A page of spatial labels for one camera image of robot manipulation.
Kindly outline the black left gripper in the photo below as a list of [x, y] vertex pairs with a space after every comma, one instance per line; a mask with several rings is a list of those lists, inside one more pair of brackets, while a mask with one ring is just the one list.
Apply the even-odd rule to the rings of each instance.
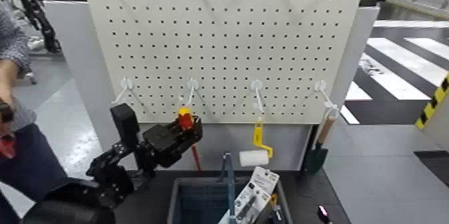
[[[178, 135], [181, 134], [181, 145]], [[203, 137], [202, 120], [199, 116], [181, 116], [169, 124], [157, 124], [143, 133], [143, 139], [152, 147], [157, 164], [171, 167], [182, 157], [181, 149], [188, 149]]]

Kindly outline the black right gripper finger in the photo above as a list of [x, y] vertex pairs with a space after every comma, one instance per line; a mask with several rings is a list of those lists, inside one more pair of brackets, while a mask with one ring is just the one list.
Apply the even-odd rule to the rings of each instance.
[[323, 205], [319, 205], [317, 208], [317, 217], [322, 224], [331, 224], [329, 213]]

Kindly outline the person's hand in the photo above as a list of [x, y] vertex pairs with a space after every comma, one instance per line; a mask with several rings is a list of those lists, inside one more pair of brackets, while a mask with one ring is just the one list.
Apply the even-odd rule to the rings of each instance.
[[11, 123], [14, 113], [11, 83], [1, 82], [1, 138], [12, 134]]

